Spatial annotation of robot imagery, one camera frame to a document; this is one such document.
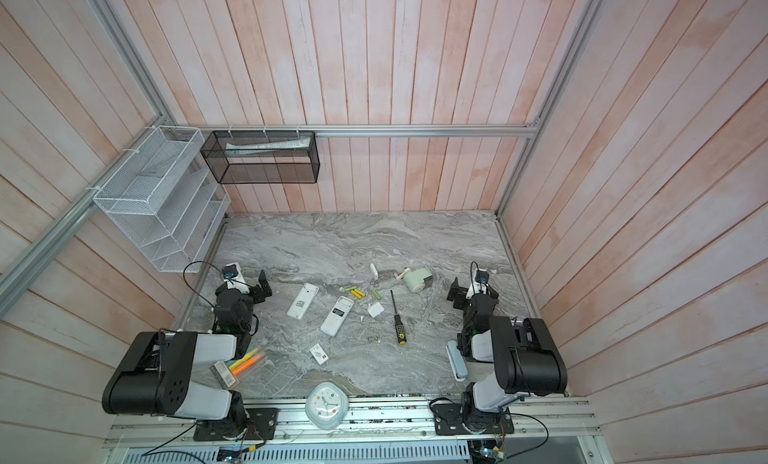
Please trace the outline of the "black yellow handled screwdriver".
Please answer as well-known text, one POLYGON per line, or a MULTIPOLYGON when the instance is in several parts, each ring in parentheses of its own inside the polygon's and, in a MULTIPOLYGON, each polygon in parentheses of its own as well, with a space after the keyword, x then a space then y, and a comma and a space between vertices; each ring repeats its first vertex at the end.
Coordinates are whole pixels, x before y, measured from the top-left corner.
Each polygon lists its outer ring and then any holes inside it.
POLYGON ((390 296, 391 296, 393 310, 394 310, 394 325, 395 325, 395 333, 396 333, 397 341, 399 345, 406 345, 407 337, 406 337, 405 326, 402 321, 401 315, 397 309, 393 291, 390 291, 390 296))

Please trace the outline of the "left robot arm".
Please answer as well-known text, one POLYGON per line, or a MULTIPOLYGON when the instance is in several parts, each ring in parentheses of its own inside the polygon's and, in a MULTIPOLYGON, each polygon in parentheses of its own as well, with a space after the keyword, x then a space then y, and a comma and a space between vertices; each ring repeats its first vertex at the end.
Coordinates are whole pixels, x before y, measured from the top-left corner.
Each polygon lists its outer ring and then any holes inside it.
POLYGON ((160 329, 136 336, 108 381, 102 408, 112 415, 161 415, 197 421, 237 422, 244 417, 242 397, 228 388, 195 383, 196 366, 224 367, 243 359, 259 320, 254 307, 272 295, 265 272, 246 283, 239 265, 221 271, 215 290, 214 326, 209 332, 160 329))

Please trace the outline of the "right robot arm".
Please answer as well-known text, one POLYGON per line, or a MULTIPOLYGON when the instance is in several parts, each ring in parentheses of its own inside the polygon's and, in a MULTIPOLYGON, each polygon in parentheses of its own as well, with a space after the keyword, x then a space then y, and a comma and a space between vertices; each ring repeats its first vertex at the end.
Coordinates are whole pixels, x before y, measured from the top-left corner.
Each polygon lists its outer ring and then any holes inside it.
POLYGON ((567 370, 545 322, 539 318, 495 313, 499 294, 482 272, 472 286, 454 281, 447 300, 462 312, 462 326, 447 343, 454 378, 468 378, 468 360, 491 364, 493 373, 468 385, 462 395, 464 419, 496 416, 522 393, 545 397, 562 394, 567 370))

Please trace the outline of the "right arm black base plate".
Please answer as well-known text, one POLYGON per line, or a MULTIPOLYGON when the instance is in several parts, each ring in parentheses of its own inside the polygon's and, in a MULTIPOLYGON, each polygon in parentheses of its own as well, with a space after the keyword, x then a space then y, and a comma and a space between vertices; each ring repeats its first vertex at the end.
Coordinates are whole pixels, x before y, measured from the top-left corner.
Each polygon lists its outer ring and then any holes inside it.
POLYGON ((505 436, 514 433, 512 416, 508 412, 487 413, 466 410, 461 404, 438 399, 428 404, 434 418, 437 435, 493 434, 505 436))

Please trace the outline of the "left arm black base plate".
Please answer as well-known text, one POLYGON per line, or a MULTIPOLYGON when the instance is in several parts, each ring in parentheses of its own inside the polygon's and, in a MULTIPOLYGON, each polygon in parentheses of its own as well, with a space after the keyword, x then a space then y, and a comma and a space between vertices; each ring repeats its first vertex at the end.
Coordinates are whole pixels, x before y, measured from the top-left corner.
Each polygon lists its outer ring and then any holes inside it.
POLYGON ((274 438, 279 410, 274 407, 250 407, 236 410, 217 421, 198 421, 195 442, 256 440, 274 438))

